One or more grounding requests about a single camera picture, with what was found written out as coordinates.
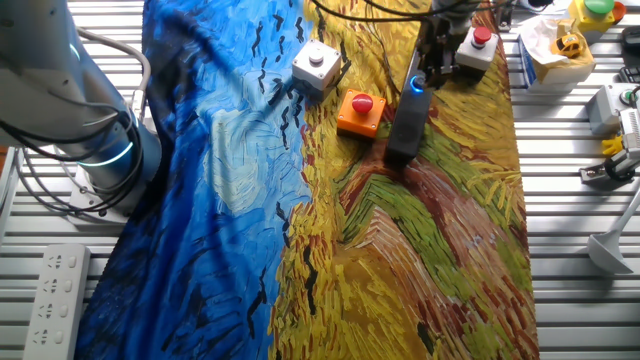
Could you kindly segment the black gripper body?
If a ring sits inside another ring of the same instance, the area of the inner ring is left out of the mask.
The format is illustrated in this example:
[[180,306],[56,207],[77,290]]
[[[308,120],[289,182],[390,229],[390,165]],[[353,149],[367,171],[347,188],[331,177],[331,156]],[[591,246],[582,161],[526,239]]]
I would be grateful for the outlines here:
[[454,50],[450,44],[450,22],[440,17],[421,21],[417,39],[419,69],[451,69]]

